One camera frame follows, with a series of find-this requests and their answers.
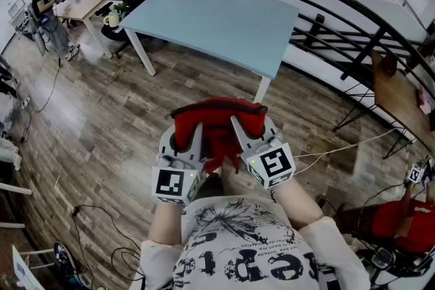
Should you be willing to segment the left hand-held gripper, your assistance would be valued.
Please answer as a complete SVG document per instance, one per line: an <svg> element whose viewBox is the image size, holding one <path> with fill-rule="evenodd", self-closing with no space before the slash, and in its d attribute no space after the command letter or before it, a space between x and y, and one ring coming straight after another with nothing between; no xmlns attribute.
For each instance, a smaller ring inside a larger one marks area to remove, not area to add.
<svg viewBox="0 0 435 290"><path fill-rule="evenodd" d="M179 152L175 128L162 134L158 148L158 163L152 167L152 195L161 202L189 205L203 180L201 148L203 123L194 130L190 151Z"/></svg>

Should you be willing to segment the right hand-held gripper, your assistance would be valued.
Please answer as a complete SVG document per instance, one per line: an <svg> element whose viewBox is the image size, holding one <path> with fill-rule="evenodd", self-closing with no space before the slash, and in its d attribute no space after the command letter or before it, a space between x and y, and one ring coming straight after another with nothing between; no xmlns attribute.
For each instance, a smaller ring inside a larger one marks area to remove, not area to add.
<svg viewBox="0 0 435 290"><path fill-rule="evenodd" d="M291 179L296 166L288 143L284 143L281 133L269 116L264 118L262 138L250 137L235 115L230 117L232 127L243 151L241 159L247 171L264 189L273 189Z"/></svg>

